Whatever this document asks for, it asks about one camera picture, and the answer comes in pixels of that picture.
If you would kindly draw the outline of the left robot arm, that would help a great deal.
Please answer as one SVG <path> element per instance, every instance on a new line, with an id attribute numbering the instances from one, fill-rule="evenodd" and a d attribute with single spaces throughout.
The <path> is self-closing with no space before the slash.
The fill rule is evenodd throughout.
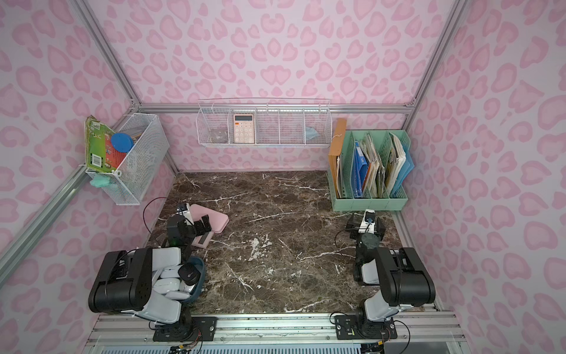
<path id="1" fill-rule="evenodd" d="M 184 313 L 202 293 L 206 266 L 192 256 L 192 243 L 212 231 L 209 216 L 193 221 L 185 213 L 167 220 L 166 247 L 109 252 L 88 296 L 99 314 L 130 314 L 157 325 L 188 322 Z"/>

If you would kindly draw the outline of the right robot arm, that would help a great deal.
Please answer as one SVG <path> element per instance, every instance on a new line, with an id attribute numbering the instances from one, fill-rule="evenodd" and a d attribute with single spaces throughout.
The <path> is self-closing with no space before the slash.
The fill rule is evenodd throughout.
<path id="1" fill-rule="evenodd" d="M 350 215 L 345 231 L 355 241 L 355 282 L 378 287 L 377 293 L 363 301 L 359 323 L 377 325 L 435 302 L 436 287 L 417 251 L 383 246 L 386 228 L 375 212 L 367 210 L 362 218 Z"/>

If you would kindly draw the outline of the teal storage box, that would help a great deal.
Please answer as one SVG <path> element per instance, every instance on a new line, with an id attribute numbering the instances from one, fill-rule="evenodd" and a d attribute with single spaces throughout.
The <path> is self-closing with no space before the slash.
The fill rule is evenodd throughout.
<path id="1" fill-rule="evenodd" d="M 181 302 L 185 303 L 185 304 L 192 304 L 193 302 L 195 302 L 200 294 L 203 291 L 203 287 L 204 287 L 204 283 L 206 281 L 206 264 L 204 262 L 204 260 L 202 258 L 196 257 L 196 256 L 191 256 L 189 257 L 188 261 L 186 263 L 191 263 L 193 265 L 195 265 L 195 267 L 200 271 L 200 280 L 198 281 L 198 283 L 194 286 L 189 286 L 192 287 L 192 290 L 188 292 L 189 297 L 187 299 L 183 299 Z"/>

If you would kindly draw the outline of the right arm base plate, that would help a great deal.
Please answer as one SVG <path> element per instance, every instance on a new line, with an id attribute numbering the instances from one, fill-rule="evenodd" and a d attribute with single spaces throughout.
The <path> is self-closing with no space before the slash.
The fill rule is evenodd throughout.
<path id="1" fill-rule="evenodd" d="M 392 319 L 386 322 L 371 322 L 361 315 L 332 313 L 330 323 L 335 326 L 338 340 L 367 339 L 387 342 L 398 338 Z"/>

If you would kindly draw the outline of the black Lecoo mouse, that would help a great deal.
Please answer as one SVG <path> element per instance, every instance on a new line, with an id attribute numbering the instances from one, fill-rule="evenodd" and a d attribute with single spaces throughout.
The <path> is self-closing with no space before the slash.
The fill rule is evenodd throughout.
<path id="1" fill-rule="evenodd" d="M 194 286 L 200 280 L 200 271 L 195 265 L 186 263 L 178 269 L 178 276 L 187 286 Z"/>

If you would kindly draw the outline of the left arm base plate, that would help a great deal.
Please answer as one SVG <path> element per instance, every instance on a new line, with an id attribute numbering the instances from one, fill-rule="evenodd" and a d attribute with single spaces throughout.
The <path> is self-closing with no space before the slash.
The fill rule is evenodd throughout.
<path id="1" fill-rule="evenodd" d="M 188 323 L 157 325 L 154 342 L 212 342 L 217 328 L 217 317 L 193 317 Z"/>

